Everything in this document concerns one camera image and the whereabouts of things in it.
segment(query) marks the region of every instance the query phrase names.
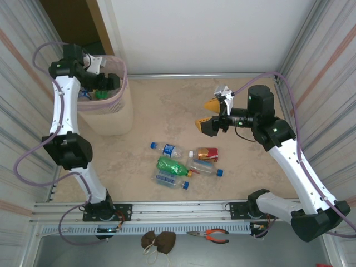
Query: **trash bin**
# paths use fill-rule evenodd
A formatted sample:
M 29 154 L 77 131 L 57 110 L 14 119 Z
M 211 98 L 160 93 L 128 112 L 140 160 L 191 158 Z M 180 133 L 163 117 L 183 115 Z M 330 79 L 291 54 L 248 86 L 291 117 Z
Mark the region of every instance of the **trash bin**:
M 134 120 L 134 108 L 128 87 L 127 70 L 123 60 L 115 56 L 102 56 L 106 60 L 100 72 L 115 73 L 121 79 L 121 87 L 108 91 L 105 99 L 78 98 L 78 113 L 99 135 L 124 135 Z

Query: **clear plastic bottle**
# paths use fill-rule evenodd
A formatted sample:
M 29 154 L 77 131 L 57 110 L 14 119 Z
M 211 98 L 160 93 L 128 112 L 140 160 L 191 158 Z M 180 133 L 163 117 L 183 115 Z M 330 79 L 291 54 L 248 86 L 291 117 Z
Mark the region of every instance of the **clear plastic bottle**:
M 173 189 L 183 188 L 185 190 L 189 187 L 189 182 L 184 181 L 181 176 L 170 174 L 166 171 L 158 170 L 152 177 L 154 182 Z
M 160 154 L 167 157 L 181 157 L 184 153 L 184 149 L 180 146 L 174 146 L 166 144 L 164 142 L 152 142 L 151 148 L 157 150 Z
M 199 147 L 189 151 L 189 157 L 207 162 L 217 162 L 219 158 L 217 147 Z
M 224 173 L 223 170 L 215 168 L 212 163 L 197 159 L 188 159 L 186 167 L 196 174 L 207 176 L 222 176 Z

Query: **marble-pattern floor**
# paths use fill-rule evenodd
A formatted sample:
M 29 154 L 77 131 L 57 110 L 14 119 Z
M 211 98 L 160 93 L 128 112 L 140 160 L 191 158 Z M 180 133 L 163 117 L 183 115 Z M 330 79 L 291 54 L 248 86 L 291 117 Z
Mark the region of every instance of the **marble-pattern floor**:
M 284 198 L 297 197 L 283 170 L 257 142 L 240 139 L 233 128 L 227 133 L 220 131 L 217 137 L 208 137 L 194 124 L 196 119 L 214 115 L 203 104 L 214 97 L 218 84 L 225 83 L 235 91 L 248 80 L 130 80 L 134 123 L 123 136 L 99 136 L 79 118 L 80 133 L 93 146 L 93 165 L 113 201 L 246 199 L 261 188 Z M 256 84 L 270 87 L 275 95 L 276 115 L 283 117 L 273 80 L 261 79 Z M 246 98 L 247 90 L 235 96 L 234 107 L 246 108 Z M 239 134 L 252 137 L 248 129 L 239 129 Z M 224 170 L 224 175 L 193 175 L 187 178 L 188 190 L 158 185 L 151 180 L 160 156 L 150 149 L 153 141 L 180 145 L 187 151 L 200 146 L 218 147 L 219 161 L 215 165 Z M 79 202 L 85 200 L 85 195 L 75 178 L 70 177 L 58 184 L 53 200 Z

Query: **white robotic arm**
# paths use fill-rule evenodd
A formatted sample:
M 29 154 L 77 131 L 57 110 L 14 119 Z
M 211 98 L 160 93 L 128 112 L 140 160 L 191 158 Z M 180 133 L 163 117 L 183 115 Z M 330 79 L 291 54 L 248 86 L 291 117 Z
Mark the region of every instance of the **white robotic arm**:
M 50 135 L 53 135 L 58 126 L 61 128 L 52 141 L 44 145 L 57 165 L 65 170 L 80 173 L 88 184 L 91 200 L 85 206 L 87 217 L 93 219 L 109 220 L 114 217 L 114 204 L 106 188 L 100 183 L 92 166 L 92 147 L 90 143 L 80 136 L 77 123 L 77 99 L 81 87 L 86 90 L 114 90 L 120 87 L 120 78 L 110 73 L 105 77 L 100 68 L 105 64 L 103 57 L 83 55 L 83 50 L 75 44 L 63 46 L 63 59 L 53 62 L 49 68 L 50 75 L 59 84 L 62 92 L 53 84 L 55 103 Z M 89 193 L 79 176 L 77 181 L 86 193 Z
M 251 218 L 271 214 L 291 224 L 304 241 L 311 241 L 336 227 L 341 218 L 325 201 L 329 200 L 344 215 L 350 212 L 350 207 L 345 201 L 337 201 L 325 188 L 301 153 L 303 164 L 325 197 L 310 182 L 298 160 L 295 133 L 284 120 L 274 116 L 274 96 L 269 88 L 262 85 L 250 87 L 247 109 L 232 108 L 234 93 L 225 85 L 220 85 L 214 94 L 216 99 L 205 107 L 215 112 L 219 110 L 219 115 L 196 121 L 199 130 L 209 136 L 216 136 L 220 128 L 224 132 L 229 126 L 251 128 L 256 141 L 282 167 L 300 200 L 300 203 L 292 202 L 261 189 L 249 195 L 245 207 L 239 204 L 234 209 L 230 204 L 231 214 L 235 217 L 248 214 Z

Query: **empty bottle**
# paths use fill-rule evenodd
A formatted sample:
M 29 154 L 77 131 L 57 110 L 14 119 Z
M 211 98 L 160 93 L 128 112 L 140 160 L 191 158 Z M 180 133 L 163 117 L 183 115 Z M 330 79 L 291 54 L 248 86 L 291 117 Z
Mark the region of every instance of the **empty bottle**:
M 167 157 L 181 157 L 183 155 L 184 149 L 180 146 L 173 146 L 163 142 L 152 142 L 151 148 L 157 150 L 160 154 Z
M 219 154 L 217 147 L 199 147 L 194 151 L 189 151 L 189 157 L 207 162 L 217 162 Z
M 184 181 L 181 176 L 170 174 L 166 171 L 158 170 L 152 177 L 152 179 L 160 185 L 164 185 L 170 188 L 183 188 L 185 190 L 189 187 L 189 182 Z
M 212 163 L 197 159 L 188 159 L 187 168 L 196 174 L 222 176 L 223 170 L 217 169 Z
M 163 156 L 160 156 L 158 159 L 156 167 L 161 171 L 166 171 L 178 176 L 186 175 L 190 177 L 192 175 L 192 171 L 188 170 L 182 163 Z

